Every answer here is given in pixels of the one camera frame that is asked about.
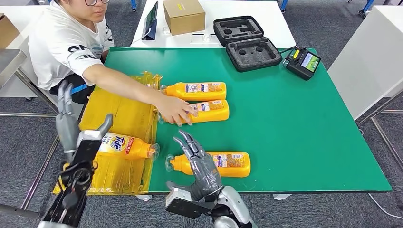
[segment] tide bottle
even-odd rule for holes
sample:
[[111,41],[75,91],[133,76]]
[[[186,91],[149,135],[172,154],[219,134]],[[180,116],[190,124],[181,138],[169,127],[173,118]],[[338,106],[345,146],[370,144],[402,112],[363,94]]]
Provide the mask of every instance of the tide bottle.
[[[245,152],[206,152],[213,157],[218,173],[222,177],[247,177],[250,174],[250,158]],[[185,154],[173,156],[169,154],[165,160],[168,172],[181,171],[193,175],[190,162]]]
[[170,86],[161,86],[168,96],[178,97],[184,101],[223,100],[227,96],[227,86],[224,82],[178,82]]
[[[188,114],[192,123],[223,121],[230,117],[230,107],[226,100],[216,100],[190,104],[190,107],[197,110],[197,116]],[[158,113],[158,121],[165,122],[165,118]]]
[[160,146],[157,143],[151,145],[139,138],[127,135],[106,133],[98,152],[104,156],[120,156],[129,160],[140,158],[155,160],[160,153]]

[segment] detergent bottle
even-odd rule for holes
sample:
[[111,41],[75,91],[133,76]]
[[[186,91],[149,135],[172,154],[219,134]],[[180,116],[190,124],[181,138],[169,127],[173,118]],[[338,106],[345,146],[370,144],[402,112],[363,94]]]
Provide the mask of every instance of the detergent bottle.
[[155,160],[160,153],[160,146],[157,143],[150,145],[141,139],[127,135],[106,133],[98,152],[101,152],[102,155],[120,156],[129,160],[139,158]]
[[[197,110],[197,116],[188,114],[192,123],[209,122],[209,121],[222,121],[230,117],[230,107],[226,100],[216,100],[190,104],[190,106]],[[165,118],[158,113],[158,121],[165,122]]]
[[[250,158],[245,152],[206,152],[213,157],[218,173],[222,177],[247,177],[250,174]],[[173,156],[169,154],[165,160],[168,172],[181,171],[193,175],[190,162],[185,154]]]
[[185,101],[223,100],[227,96],[224,82],[178,82],[170,86],[162,85],[161,90],[168,96],[175,96]]

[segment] man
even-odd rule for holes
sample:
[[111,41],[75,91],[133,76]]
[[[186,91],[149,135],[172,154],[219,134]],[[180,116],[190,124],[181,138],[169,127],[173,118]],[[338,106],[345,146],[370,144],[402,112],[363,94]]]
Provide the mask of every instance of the man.
[[29,36],[29,52],[38,87],[56,95],[62,81],[73,84],[72,98],[85,103],[94,86],[154,105],[170,123],[192,124],[185,101],[166,96],[129,76],[105,67],[101,60],[114,45],[105,22],[109,0],[53,0]]

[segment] cardboard box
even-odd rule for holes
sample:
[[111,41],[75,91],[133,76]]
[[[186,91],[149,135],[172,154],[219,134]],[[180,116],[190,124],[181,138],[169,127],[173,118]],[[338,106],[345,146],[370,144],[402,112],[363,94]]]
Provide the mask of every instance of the cardboard box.
[[172,35],[204,30],[206,12],[197,0],[167,0],[163,2],[165,20]]
[[6,48],[18,35],[19,31],[7,18],[6,15],[0,13],[0,48]]

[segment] open case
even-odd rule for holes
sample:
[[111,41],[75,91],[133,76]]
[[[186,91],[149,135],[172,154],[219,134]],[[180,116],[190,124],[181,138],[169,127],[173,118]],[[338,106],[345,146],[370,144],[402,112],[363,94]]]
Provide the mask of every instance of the open case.
[[280,64],[283,60],[271,41],[251,16],[217,19],[214,22],[217,39],[226,47],[235,68],[245,72]]

